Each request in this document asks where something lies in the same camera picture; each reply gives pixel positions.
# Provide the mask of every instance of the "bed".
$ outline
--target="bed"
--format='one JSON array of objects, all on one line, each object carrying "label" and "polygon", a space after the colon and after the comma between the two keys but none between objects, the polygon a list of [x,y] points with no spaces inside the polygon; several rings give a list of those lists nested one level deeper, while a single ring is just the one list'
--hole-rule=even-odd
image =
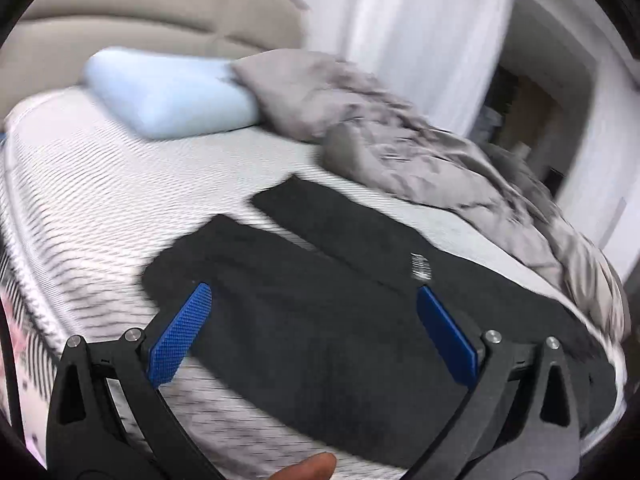
[{"label": "bed", "polygon": [[[156,312],[140,273],[177,237],[225,213],[286,235],[246,199],[289,173],[325,184],[408,224],[439,248],[557,298],[601,342],[615,368],[610,415],[582,441],[591,449],[622,416],[624,358],[575,307],[452,213],[401,202],[316,164],[317,147],[259,127],[192,139],[137,139],[79,83],[109,45],[243,57],[298,47],[296,0],[35,0],[0,50],[2,284],[24,335],[18,366],[27,435],[44,456],[57,356],[75,333],[117,338]],[[267,476],[325,445],[285,427],[187,357],[162,394],[203,452],[230,478]],[[122,395],[127,430],[141,439]],[[336,478],[398,478],[400,468],[340,450]]]}]

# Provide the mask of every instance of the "clothing tag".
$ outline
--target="clothing tag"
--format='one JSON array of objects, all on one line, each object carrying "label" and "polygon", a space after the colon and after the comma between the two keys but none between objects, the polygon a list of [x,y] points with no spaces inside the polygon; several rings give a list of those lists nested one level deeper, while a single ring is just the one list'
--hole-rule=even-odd
[{"label": "clothing tag", "polygon": [[431,279],[431,266],[427,258],[421,254],[411,253],[411,263],[416,280],[425,283]]}]

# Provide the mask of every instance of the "white curtain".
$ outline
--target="white curtain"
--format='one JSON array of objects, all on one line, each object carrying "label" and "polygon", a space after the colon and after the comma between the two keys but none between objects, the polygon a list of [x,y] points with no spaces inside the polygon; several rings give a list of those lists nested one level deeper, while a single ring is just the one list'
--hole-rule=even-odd
[{"label": "white curtain", "polygon": [[308,47],[341,54],[414,102],[434,126],[469,133],[513,0],[307,0]]}]

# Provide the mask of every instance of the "quilted mattress cover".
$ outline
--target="quilted mattress cover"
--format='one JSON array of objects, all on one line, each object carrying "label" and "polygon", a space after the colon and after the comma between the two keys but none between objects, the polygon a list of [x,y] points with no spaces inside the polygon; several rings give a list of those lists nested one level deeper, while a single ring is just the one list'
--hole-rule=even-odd
[{"label": "quilted mattress cover", "polygon": [[[616,406],[583,439],[582,451],[622,416],[622,350],[605,341],[566,297],[454,214],[396,200],[321,169],[317,146],[257,127],[149,142],[133,136],[80,87],[24,100],[5,128],[2,234],[28,309],[57,354],[75,333],[98,341],[145,326],[156,307],[140,285],[140,273],[175,238],[211,216],[224,213],[290,237],[246,199],[296,172],[414,227],[442,250],[559,300],[602,343],[616,369]],[[113,389],[127,430],[142,439],[124,396]],[[293,431],[191,357],[161,391],[194,441],[231,478],[266,476],[327,449],[338,456],[336,479],[395,479],[404,472]]]}]

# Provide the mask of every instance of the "metal screw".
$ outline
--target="metal screw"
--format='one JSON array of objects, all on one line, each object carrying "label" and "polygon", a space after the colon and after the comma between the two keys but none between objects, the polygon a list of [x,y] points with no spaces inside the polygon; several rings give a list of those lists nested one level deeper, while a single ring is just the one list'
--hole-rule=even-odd
[{"label": "metal screw", "polygon": [[140,336],[142,336],[142,330],[139,328],[129,328],[129,330],[124,333],[124,339],[132,343],[140,339]]},{"label": "metal screw", "polygon": [[69,348],[75,348],[82,342],[82,338],[79,335],[73,335],[66,340],[66,345]]},{"label": "metal screw", "polygon": [[558,350],[560,348],[560,342],[552,335],[546,338],[546,345],[552,350]]},{"label": "metal screw", "polygon": [[497,330],[488,330],[484,333],[484,338],[489,343],[498,344],[500,341],[502,341],[502,334]]}]

